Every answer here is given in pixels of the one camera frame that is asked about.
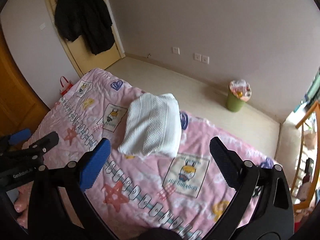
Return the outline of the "cream bedroom door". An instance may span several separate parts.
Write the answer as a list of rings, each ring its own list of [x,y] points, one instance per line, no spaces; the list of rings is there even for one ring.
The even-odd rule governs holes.
[[[76,72],[106,69],[124,57],[106,0],[45,0],[59,40]]]

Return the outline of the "white wall socket middle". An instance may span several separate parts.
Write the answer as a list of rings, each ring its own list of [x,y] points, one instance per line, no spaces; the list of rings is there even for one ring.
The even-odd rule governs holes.
[[[201,61],[202,55],[199,53],[194,53],[194,60]]]

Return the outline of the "red white shopping bag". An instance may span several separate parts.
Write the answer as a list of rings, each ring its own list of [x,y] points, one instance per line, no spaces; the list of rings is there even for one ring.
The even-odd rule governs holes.
[[[71,80],[67,79],[64,76],[60,77],[60,94],[61,96],[64,96],[72,87],[73,87],[73,83]]]

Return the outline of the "pink patterned bed quilt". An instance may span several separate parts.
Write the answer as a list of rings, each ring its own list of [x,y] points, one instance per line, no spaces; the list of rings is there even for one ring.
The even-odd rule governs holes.
[[[230,188],[209,152],[218,137],[241,159],[263,168],[274,160],[205,119],[181,112],[182,135],[176,158],[145,159],[118,152],[130,103],[143,91],[111,73],[94,69],[55,103],[31,138],[56,132],[59,143],[44,155],[48,168],[77,161],[101,138],[112,152],[86,195],[111,230],[129,239],[145,229],[163,227],[183,239],[202,239],[232,200]]]

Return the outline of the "white wall socket right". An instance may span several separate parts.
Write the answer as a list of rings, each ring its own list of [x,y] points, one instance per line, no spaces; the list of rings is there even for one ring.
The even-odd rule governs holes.
[[[202,55],[201,60],[202,60],[202,63],[209,64],[209,57],[208,56]]]

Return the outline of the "white knit sweater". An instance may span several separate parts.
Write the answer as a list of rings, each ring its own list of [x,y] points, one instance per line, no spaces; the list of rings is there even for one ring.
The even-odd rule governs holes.
[[[118,151],[140,157],[177,156],[182,135],[178,101],[171,94],[144,93],[132,101]]]

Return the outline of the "wooden chair frame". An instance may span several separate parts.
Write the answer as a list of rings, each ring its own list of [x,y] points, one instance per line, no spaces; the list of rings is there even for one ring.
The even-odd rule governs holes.
[[[296,124],[301,132],[296,172],[291,186],[293,210],[307,209],[319,189],[319,101]]]

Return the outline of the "black coat on door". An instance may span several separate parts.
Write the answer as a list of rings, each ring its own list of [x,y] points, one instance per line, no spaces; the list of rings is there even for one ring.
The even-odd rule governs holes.
[[[54,22],[61,37],[74,42],[82,36],[94,55],[110,50],[115,43],[104,0],[56,0]]]

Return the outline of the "white light switch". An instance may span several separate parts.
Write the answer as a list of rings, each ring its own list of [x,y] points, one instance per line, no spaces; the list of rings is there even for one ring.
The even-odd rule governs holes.
[[[43,23],[43,24],[40,25],[40,29],[41,29],[41,30],[43,30],[45,27],[46,27],[46,24],[45,24],[45,23]]]

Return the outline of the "white wall socket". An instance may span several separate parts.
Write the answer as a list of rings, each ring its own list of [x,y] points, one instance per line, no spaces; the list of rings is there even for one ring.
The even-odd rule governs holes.
[[[199,53],[194,53],[194,60],[201,61],[202,55]]]
[[[202,55],[201,60],[202,60],[202,63],[209,64],[209,57],[208,56]]]
[[[179,54],[180,54],[180,49],[179,49],[178,47],[172,47],[172,52],[173,52],[174,54],[179,55]]]

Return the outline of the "white wall socket left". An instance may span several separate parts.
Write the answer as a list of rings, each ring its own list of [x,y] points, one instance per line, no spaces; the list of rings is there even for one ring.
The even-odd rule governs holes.
[[[172,52],[173,52],[174,54],[179,55],[179,54],[180,54],[180,49],[179,49],[178,47],[172,47]]]

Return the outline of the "green trash bin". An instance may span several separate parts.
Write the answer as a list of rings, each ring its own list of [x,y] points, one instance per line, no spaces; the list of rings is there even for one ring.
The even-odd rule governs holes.
[[[231,112],[238,112],[251,98],[250,84],[245,80],[233,80],[229,83],[226,108]]]

